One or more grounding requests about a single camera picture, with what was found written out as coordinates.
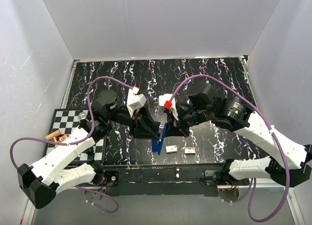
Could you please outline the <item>blue black stapler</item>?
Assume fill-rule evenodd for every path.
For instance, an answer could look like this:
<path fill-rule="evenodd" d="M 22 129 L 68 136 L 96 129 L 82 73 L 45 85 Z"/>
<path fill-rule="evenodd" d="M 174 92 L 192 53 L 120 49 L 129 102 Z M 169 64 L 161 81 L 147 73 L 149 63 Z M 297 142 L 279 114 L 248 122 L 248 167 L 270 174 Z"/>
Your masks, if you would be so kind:
<path fill-rule="evenodd" d="M 156 140 L 152 140 L 152 152 L 157 153 L 158 155 L 161 154 L 162 145 L 164 142 L 166 130 L 167 130 L 168 123 L 165 123 L 164 125 L 160 125 L 158 129 L 158 138 Z"/>

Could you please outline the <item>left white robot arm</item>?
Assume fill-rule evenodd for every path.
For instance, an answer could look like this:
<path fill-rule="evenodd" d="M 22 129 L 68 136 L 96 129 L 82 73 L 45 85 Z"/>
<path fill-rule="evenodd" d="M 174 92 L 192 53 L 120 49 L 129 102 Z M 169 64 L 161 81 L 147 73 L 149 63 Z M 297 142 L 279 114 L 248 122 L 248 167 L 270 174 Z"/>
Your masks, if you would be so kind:
<path fill-rule="evenodd" d="M 57 194 L 83 183 L 98 186 L 104 180 L 103 166 L 88 161 L 67 170 L 76 157 L 112 130 L 110 122 L 129 127 L 129 133 L 137 139 L 158 140 L 160 123 L 149 113 L 146 98 L 129 89 L 128 106 L 119 106 L 113 90 L 104 90 L 92 102 L 92 110 L 80 120 L 72 134 L 45 157 L 31 165 L 22 164 L 17 168 L 21 190 L 36 209 L 47 206 Z"/>

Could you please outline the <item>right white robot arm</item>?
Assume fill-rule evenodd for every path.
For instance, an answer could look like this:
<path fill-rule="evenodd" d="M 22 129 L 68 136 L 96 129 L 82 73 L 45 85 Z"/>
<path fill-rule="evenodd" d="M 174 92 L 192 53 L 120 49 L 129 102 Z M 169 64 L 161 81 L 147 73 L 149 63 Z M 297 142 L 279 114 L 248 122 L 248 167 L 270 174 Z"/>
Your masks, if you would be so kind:
<path fill-rule="evenodd" d="M 246 178 L 272 179 L 288 187 L 295 187 L 310 179 L 312 147 L 300 145 L 284 136 L 264 118 L 246 99 L 235 95 L 231 98 L 219 95 L 214 86 L 198 82 L 187 88 L 190 103 L 176 102 L 178 87 L 164 103 L 174 119 L 174 128 L 184 135 L 191 126 L 211 121 L 216 127 L 227 129 L 251 141 L 268 156 L 255 160 L 225 161 L 222 169 L 212 179 L 233 184 Z"/>

